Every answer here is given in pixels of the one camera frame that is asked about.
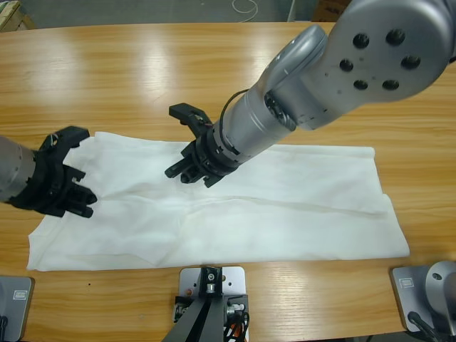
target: table surface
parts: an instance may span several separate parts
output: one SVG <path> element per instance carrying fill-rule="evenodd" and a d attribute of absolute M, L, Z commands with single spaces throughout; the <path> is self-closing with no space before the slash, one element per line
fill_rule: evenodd
<path fill-rule="evenodd" d="M 187 102 L 218 118 L 305 23 L 145 24 L 0 35 L 0 134 L 37 148 L 67 125 L 192 139 L 168 116 Z M 331 24 L 322 25 L 327 31 Z M 243 264 L 251 341 L 403 330 L 388 270 L 456 259 L 456 67 L 421 94 L 366 105 L 283 143 L 373 146 L 410 258 Z M 0 274 L 36 280 L 26 341 L 160 341 L 179 269 L 26 271 L 42 216 L 0 205 Z"/>

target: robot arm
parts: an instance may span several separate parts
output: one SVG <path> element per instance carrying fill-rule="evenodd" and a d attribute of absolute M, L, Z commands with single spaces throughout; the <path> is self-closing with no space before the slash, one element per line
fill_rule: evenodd
<path fill-rule="evenodd" d="M 196 140 L 166 175 L 210 187 L 298 126 L 315 130 L 426 89 L 455 56 L 454 8 L 455 0 L 352 0 L 329 36 L 317 25 L 299 34 L 216 123 L 171 107 Z"/>
<path fill-rule="evenodd" d="M 0 202 L 57 217 L 65 211 L 91 217 L 87 206 L 97 197 L 76 183 L 85 173 L 63 164 L 68 151 L 88 137 L 83 128 L 67 127 L 34 151 L 0 136 Z"/>

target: sticker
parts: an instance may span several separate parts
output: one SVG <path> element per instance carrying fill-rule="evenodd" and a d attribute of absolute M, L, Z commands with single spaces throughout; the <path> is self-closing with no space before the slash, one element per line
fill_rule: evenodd
<path fill-rule="evenodd" d="M 400 287 L 402 289 L 406 289 L 408 287 L 415 287 L 415 285 L 413 285 L 413 279 L 412 278 L 399 279 L 399 284 L 400 284 Z"/>
<path fill-rule="evenodd" d="M 15 290 L 13 295 L 14 301 L 25 301 L 27 300 L 27 295 L 29 294 L 28 291 L 19 291 Z"/>

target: white cloth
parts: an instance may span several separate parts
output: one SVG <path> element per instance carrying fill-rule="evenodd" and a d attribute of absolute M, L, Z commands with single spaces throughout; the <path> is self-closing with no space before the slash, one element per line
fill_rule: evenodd
<path fill-rule="evenodd" d="M 28 269 L 139 269 L 409 255 L 370 147 L 275 145 L 207 189 L 164 171 L 185 142 L 96 133 L 65 163 L 98 202 L 47 216 Z"/>

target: black cable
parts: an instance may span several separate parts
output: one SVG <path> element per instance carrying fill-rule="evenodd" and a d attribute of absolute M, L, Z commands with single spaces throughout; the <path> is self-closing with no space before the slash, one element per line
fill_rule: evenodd
<path fill-rule="evenodd" d="M 428 341 L 443 342 L 437 331 L 435 331 L 435 329 L 433 329 L 429 324 L 424 322 L 418 313 L 411 311 L 408 313 L 407 318 L 412 324 L 415 324 L 418 329 L 420 329 Z"/>
<path fill-rule="evenodd" d="M 220 134 L 220 139 L 222 140 L 222 142 L 224 143 L 225 147 L 233 152 L 234 154 L 238 155 L 239 152 L 236 151 L 236 149 L 234 149 L 230 144 L 227 144 L 225 141 L 224 141 L 224 137 L 223 137 L 223 117 L 225 116 L 225 112 L 227 111 L 227 108 L 228 108 L 228 105 L 235 99 L 237 98 L 239 95 L 243 94 L 243 93 L 246 93 L 247 91 L 249 91 L 249 89 L 244 89 L 244 90 L 241 90 L 241 91 L 238 91 L 237 93 L 234 93 L 232 95 L 231 98 L 229 98 L 229 100 L 227 101 L 227 103 L 225 103 L 225 105 L 223 106 L 223 109 L 222 109 L 222 112 L 220 113 L 220 119 L 219 119 L 219 134 Z"/>
<path fill-rule="evenodd" d="M 227 322 L 227 326 L 224 330 L 224 342 L 245 342 L 245 336 L 247 334 L 247 329 L 250 324 L 250 315 L 248 312 L 243 312 L 242 314 L 237 314 L 234 318 Z"/>

